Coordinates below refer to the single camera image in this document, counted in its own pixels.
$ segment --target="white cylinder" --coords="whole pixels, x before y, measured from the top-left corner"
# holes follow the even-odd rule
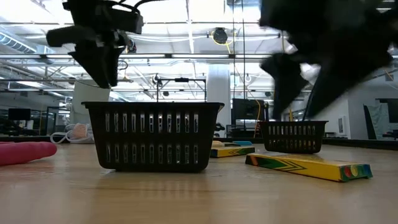
[[[231,124],[231,81],[229,64],[209,65],[207,75],[207,102],[224,103],[224,108],[218,113],[217,123],[225,128]],[[218,132],[221,138],[225,131]]]

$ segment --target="white column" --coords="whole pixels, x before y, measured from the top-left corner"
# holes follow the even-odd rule
[[[218,113],[217,123],[225,128],[231,124],[231,81],[229,64],[209,65],[207,75],[207,102],[224,103],[224,108]],[[219,132],[223,138],[225,131]]]
[[[109,100],[111,90],[95,87],[93,80],[79,80],[75,82],[73,91],[72,109],[70,112],[71,124],[90,124],[88,110],[81,102],[85,101],[104,101]]]

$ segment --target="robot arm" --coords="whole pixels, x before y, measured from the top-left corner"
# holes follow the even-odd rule
[[[70,11],[75,25],[47,33],[51,47],[76,44],[69,54],[101,88],[117,85],[119,56],[129,41],[126,32],[142,32],[144,22],[138,6],[159,0],[141,0],[135,6],[124,1],[68,0],[63,8]],[[129,11],[114,9],[116,5]]]

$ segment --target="desk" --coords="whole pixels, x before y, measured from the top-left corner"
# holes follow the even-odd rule
[[[117,173],[93,145],[0,167],[2,224],[396,223],[398,153],[323,146],[319,156],[368,162],[375,178],[345,184],[211,159],[200,174]]]

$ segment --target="yellow cable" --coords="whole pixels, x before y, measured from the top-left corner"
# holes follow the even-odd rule
[[[228,49],[228,53],[231,54],[231,50],[229,49],[229,45],[226,44],[226,48]]]
[[[39,135],[42,132],[42,117],[43,117],[43,103],[42,103],[42,108],[40,109]]]
[[[214,40],[214,31],[211,33],[211,39],[213,40],[213,42],[217,45],[225,45],[226,48],[228,49],[228,53],[231,54],[231,49],[229,49],[229,45],[232,44],[234,42],[234,40],[231,40],[231,42],[229,43],[225,43],[225,44],[219,44]]]
[[[384,72],[386,72],[386,73],[387,73],[387,75],[390,77],[390,79],[391,79],[391,80],[394,80],[394,78],[393,78],[393,77],[390,75],[390,73],[389,73],[389,72],[387,72],[387,71],[386,71],[386,69],[384,69]]]
[[[236,69],[235,64],[234,64],[234,69],[236,70],[236,73],[239,75],[240,80],[243,82],[242,76],[241,76],[241,74],[238,72],[238,70]],[[257,104],[259,105],[259,109],[258,109],[259,112],[257,113],[256,126],[254,127],[254,136],[253,136],[253,138],[256,138],[257,124],[258,124],[258,121],[259,121],[259,119],[260,119],[260,114],[261,114],[261,104],[260,104],[260,102],[259,102],[257,99],[254,99],[254,100],[255,100],[255,101],[257,102]]]

